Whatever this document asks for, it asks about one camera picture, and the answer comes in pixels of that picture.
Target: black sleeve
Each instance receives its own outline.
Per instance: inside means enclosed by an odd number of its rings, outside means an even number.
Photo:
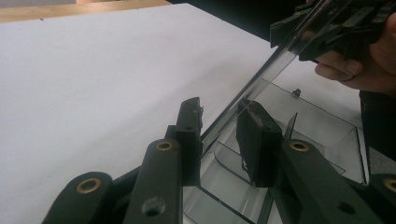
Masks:
[[[366,144],[396,161],[396,99],[369,91],[360,97]]]

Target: person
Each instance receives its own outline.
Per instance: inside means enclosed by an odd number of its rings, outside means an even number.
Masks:
[[[396,161],[396,13],[358,60],[329,51],[317,61],[318,75],[360,90],[366,144]]]

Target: wooden edge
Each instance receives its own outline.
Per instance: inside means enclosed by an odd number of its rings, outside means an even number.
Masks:
[[[0,8],[0,22],[39,20],[167,5],[171,3],[165,0],[130,0],[45,7],[9,7]]]

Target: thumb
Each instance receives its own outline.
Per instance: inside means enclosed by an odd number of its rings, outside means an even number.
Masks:
[[[370,51],[380,67],[396,76],[396,13],[388,17],[382,36]]]

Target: transparent plastic sheet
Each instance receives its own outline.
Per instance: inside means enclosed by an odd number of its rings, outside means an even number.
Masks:
[[[340,175],[365,182],[357,128],[271,83],[309,43],[306,34],[311,37],[320,34],[319,28],[325,27],[349,2],[318,1],[302,24],[206,131],[202,186],[184,188],[186,216],[196,223],[259,223],[263,216],[278,216],[274,215],[276,206],[271,206],[271,197],[266,197],[267,189],[250,184],[239,155],[235,121],[241,112],[238,106],[246,100],[260,103],[282,128],[283,134],[290,120],[296,118],[291,138],[313,144]]]

